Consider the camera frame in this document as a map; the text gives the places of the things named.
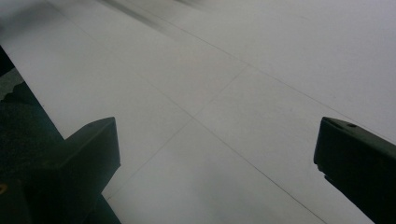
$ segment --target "white surface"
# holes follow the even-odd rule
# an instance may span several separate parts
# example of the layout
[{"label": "white surface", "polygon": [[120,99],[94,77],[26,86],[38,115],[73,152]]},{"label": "white surface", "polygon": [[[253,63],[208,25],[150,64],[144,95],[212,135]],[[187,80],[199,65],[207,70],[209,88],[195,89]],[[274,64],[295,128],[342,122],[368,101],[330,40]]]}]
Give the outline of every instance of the white surface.
[{"label": "white surface", "polygon": [[371,223],[312,160],[323,116],[396,142],[393,1],[114,1],[2,0],[0,43],[64,137],[116,117],[124,223]]}]

